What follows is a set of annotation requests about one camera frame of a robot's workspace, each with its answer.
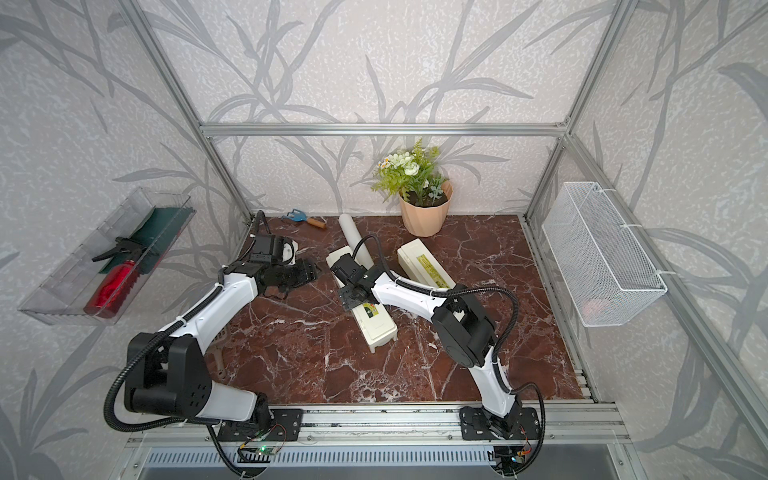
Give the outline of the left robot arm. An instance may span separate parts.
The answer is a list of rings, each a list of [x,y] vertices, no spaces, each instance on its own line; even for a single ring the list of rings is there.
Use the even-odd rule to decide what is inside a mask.
[[[139,333],[128,345],[125,367],[108,390],[107,425],[137,432],[180,422],[245,424],[258,431],[275,423],[267,396],[214,381],[204,355],[234,316],[269,287],[287,294],[317,279],[316,264],[236,261],[219,270],[205,298],[156,333]]]

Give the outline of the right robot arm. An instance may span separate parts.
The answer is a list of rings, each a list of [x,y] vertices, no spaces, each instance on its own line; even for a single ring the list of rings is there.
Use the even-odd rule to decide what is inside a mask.
[[[482,406],[474,410],[479,415],[475,427],[510,439],[519,431],[522,403],[518,395],[535,386],[528,382],[512,387],[499,364],[501,346],[518,318],[517,297],[496,286],[468,288],[458,284],[446,289],[421,284],[394,273],[384,259],[366,267],[356,256],[368,239],[379,240],[375,234],[365,236],[352,252],[341,254],[330,265],[341,283],[343,307],[352,310],[364,303],[389,305],[428,320],[445,352],[468,369],[481,394]],[[476,297],[491,292],[508,297],[513,306],[512,317],[500,336],[495,332],[495,321]]]

